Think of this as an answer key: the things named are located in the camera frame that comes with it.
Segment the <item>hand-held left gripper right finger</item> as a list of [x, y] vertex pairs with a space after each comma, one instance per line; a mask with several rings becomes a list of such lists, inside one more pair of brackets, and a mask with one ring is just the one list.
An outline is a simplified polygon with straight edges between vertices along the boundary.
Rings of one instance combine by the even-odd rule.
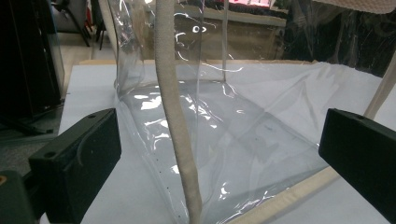
[[396, 224], [396, 131], [330, 108], [318, 154], [390, 224]]

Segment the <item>black chair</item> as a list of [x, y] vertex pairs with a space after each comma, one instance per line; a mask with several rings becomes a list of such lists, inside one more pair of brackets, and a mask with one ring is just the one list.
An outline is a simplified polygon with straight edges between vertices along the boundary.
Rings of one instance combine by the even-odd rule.
[[80, 34], [88, 47], [92, 26], [103, 21], [99, 0], [50, 0], [50, 5], [57, 32]]

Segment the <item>clear plastic bag beige trim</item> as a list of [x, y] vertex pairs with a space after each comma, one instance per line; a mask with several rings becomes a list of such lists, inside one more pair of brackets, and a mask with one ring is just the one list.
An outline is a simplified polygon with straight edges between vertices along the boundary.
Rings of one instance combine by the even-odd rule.
[[122, 120], [176, 224], [266, 222], [335, 179], [396, 85], [396, 0], [106, 0]]

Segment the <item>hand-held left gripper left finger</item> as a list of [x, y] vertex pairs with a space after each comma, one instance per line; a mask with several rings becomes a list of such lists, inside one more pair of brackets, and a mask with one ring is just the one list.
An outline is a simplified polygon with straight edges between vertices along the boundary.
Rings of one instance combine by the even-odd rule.
[[92, 113], [29, 158], [52, 223], [80, 224], [120, 160], [117, 112]]

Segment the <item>black cabinet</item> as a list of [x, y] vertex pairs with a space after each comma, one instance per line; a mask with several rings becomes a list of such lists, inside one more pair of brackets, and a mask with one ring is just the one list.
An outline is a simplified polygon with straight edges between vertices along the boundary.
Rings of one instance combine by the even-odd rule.
[[61, 102], [49, 0], [0, 0], [0, 114], [32, 117]]

